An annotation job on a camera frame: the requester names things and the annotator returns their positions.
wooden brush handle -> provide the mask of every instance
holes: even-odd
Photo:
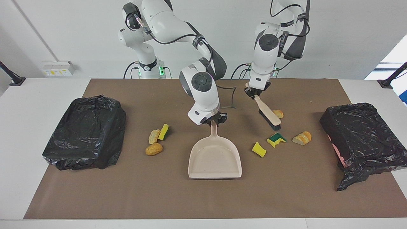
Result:
[[[275,126],[278,126],[281,124],[281,120],[274,114],[272,110],[263,102],[261,101],[260,97],[258,95],[254,96],[254,100],[257,103],[258,108],[263,112],[263,114],[266,116],[266,118]]]

robotic arm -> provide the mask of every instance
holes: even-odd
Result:
[[[223,58],[208,44],[190,23],[177,18],[169,0],[136,0],[123,7],[127,28],[120,30],[121,42],[134,49],[139,57],[142,78],[158,78],[159,60],[148,40],[160,44],[189,42],[202,58],[181,70],[179,79],[185,92],[195,104],[189,118],[200,125],[215,121],[223,123],[226,113],[219,111],[219,97],[215,81],[226,73]]]
[[[280,24],[262,22],[256,27],[254,58],[251,64],[249,89],[246,93],[252,97],[267,89],[269,79],[275,70],[277,57],[290,62],[302,58],[305,37],[309,33],[310,0],[306,8],[295,2],[301,0],[271,1],[270,15],[278,17]]]

dustpan handle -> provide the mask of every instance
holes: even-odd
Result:
[[[216,137],[218,136],[218,128],[216,126],[216,122],[212,121],[210,123],[210,137]]]

window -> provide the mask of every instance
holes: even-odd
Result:
[[[395,70],[407,62],[407,35],[393,48],[392,51],[365,78],[368,80],[387,79]],[[393,90],[397,95],[407,90],[407,74],[392,81]]]

black bristles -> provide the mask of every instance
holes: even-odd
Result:
[[[277,125],[277,126],[273,125],[273,124],[270,122],[270,120],[264,115],[264,113],[263,113],[260,109],[258,110],[258,112],[259,112],[259,114],[267,121],[267,123],[271,126],[271,128],[272,128],[274,131],[277,131],[277,130],[280,130],[280,129],[281,129],[281,124],[280,124],[280,125]]]

